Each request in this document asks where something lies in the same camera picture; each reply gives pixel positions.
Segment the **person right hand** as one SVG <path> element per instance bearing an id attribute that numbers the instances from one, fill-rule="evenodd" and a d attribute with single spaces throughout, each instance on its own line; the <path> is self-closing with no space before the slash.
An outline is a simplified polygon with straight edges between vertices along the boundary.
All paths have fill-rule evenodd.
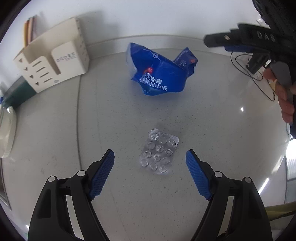
<path id="1" fill-rule="evenodd" d="M 288 101 L 288 91 L 278 83 L 278 80 L 270 68 L 264 70 L 263 76 L 265 79 L 275 82 L 275 93 L 278 96 L 278 103 L 281 108 L 282 119 L 285 123 L 292 124 L 295 107 Z"/>

